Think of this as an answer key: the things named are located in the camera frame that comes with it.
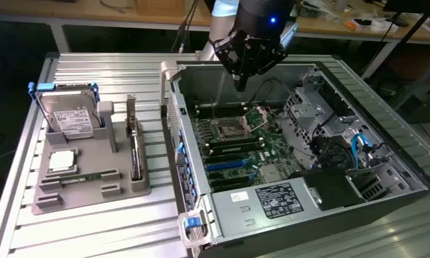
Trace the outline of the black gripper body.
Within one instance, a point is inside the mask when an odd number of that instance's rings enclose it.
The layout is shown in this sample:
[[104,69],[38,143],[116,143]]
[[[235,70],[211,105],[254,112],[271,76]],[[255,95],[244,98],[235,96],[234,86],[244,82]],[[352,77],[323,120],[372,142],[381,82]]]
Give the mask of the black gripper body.
[[266,44],[288,49],[298,32],[295,5],[295,1],[240,1],[232,31],[243,33],[243,48]]

